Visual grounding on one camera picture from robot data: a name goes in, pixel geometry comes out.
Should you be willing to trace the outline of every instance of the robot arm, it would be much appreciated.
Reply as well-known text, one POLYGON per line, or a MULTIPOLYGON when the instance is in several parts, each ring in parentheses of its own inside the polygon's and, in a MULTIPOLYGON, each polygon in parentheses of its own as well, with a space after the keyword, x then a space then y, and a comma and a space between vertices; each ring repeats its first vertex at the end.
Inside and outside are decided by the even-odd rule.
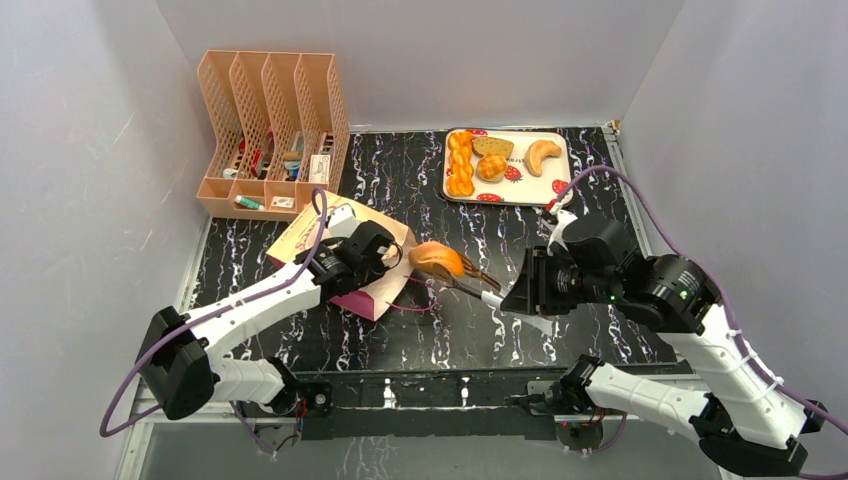
POLYGON ((807 451, 799 435, 819 431, 823 420, 776 391, 776 384, 765 384, 749 364, 766 369, 753 350, 751 357, 741 357, 718 289, 700 267, 676 255, 643 257, 615 221, 577 219, 555 209, 546 223, 552 230, 548 247, 528 250, 500 308, 565 314, 582 303, 614 304, 681 352, 711 391, 669 387, 582 356, 544 401, 536 402, 537 410, 560 404, 573 412, 594 407, 629 412, 696 441, 734 473, 800 472, 807 451))
POLYGON ((209 401, 250 401, 277 414, 289 413, 301 386, 278 359, 234 360, 225 355, 245 339, 296 312, 358 290, 385 274, 383 257, 394 242, 373 221, 359 222, 350 206, 333 211, 311 264, 294 283, 307 259, 305 252, 279 272, 220 302, 180 315, 168 307, 150 322, 139 358, 164 336, 190 319, 220 314, 177 336, 141 368, 156 400, 170 420, 199 410, 209 401), (222 311, 222 307, 233 308, 222 311))

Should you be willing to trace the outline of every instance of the round bun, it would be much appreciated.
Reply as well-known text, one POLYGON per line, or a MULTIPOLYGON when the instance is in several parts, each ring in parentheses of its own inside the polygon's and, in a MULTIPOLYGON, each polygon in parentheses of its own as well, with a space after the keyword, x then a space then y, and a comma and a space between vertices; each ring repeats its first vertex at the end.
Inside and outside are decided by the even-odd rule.
POLYGON ((500 153, 487 153, 477 162, 477 178, 489 183, 498 183, 506 173, 506 158, 500 153))

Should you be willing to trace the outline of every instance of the white tray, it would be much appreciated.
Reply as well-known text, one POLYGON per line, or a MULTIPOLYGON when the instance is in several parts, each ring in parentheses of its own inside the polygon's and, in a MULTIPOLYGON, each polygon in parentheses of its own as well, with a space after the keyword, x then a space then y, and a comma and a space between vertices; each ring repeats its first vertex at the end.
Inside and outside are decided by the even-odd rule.
MULTIPOLYGON (((466 129, 456 129, 448 132, 450 138, 453 132, 466 129)), ((474 193, 469 197, 455 197, 447 191, 447 171, 450 168, 450 147, 445 141, 445 162, 442 167, 442 195, 448 200, 455 202, 467 203, 493 203, 496 205, 530 205, 530 206, 547 206, 548 203, 556 198, 557 193, 553 189, 553 184, 556 180, 566 182, 566 185, 571 182, 571 167, 569 165, 568 145, 562 135, 548 132, 515 132, 507 130, 484 130, 469 128, 475 136, 477 134, 486 134, 491 137, 503 138, 515 144, 512 150, 512 155, 507 159, 507 163, 518 169, 520 178, 518 180, 509 180, 504 178, 498 183, 489 183, 480 180, 477 177, 477 162, 480 161, 480 156, 476 153, 471 155, 471 165, 474 167, 474 175, 472 176, 472 184, 474 185, 474 193), (536 140, 550 140, 562 148, 562 155, 559 157, 549 157, 542 162, 542 176, 534 177, 527 171, 527 166, 524 164, 524 155, 527 149, 536 140), (480 195, 488 194, 495 197, 480 198, 480 195)), ((565 196, 565 203, 571 202, 573 191, 568 192, 565 196)))

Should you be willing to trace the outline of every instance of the cable tie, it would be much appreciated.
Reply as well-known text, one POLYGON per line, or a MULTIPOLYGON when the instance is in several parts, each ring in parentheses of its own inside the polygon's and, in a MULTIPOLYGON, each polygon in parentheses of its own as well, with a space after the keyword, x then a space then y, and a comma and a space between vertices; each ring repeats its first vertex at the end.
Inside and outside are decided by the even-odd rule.
POLYGON ((768 388, 766 388, 766 391, 763 392, 762 396, 760 396, 760 398, 758 398, 757 400, 764 398, 766 395, 769 394, 769 392, 771 392, 772 390, 774 390, 778 386, 781 386, 781 387, 783 386, 783 377, 780 377, 780 376, 774 377, 774 381, 771 382, 771 385, 769 385, 768 388))
POLYGON ((234 293, 234 294, 230 295, 230 298, 232 299, 232 300, 230 300, 230 306, 233 307, 233 310, 235 310, 238 307, 239 302, 241 302, 242 306, 247 305, 247 303, 244 301, 244 297, 242 297, 241 293, 234 293))
POLYGON ((749 351, 750 351, 751 353, 749 353, 748 355, 745 355, 744 357, 742 357, 742 360, 739 360, 739 363, 738 363, 738 364, 736 364, 736 366, 734 366, 734 367, 733 367, 733 368, 731 368, 730 370, 727 370, 727 373, 728 373, 728 374, 732 374, 732 373, 733 373, 733 372, 735 372, 736 370, 739 370, 740 368, 744 367, 744 366, 745 366, 745 365, 747 365, 747 364, 748 364, 748 362, 750 362, 751 360, 755 360, 755 359, 757 359, 757 358, 760 358, 760 354, 759 354, 759 353, 757 353, 757 352, 755 352, 755 351, 753 351, 753 350, 749 350, 749 351))

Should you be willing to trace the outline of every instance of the small box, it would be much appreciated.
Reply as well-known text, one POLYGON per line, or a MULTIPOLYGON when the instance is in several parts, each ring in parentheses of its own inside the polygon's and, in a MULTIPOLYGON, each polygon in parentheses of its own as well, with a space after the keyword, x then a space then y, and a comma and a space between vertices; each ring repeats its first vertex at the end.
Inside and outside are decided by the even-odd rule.
POLYGON ((274 197, 271 199, 271 206, 274 208, 294 208, 294 198, 274 197))
POLYGON ((330 181, 330 156, 312 155, 309 161, 309 183, 327 183, 330 181))

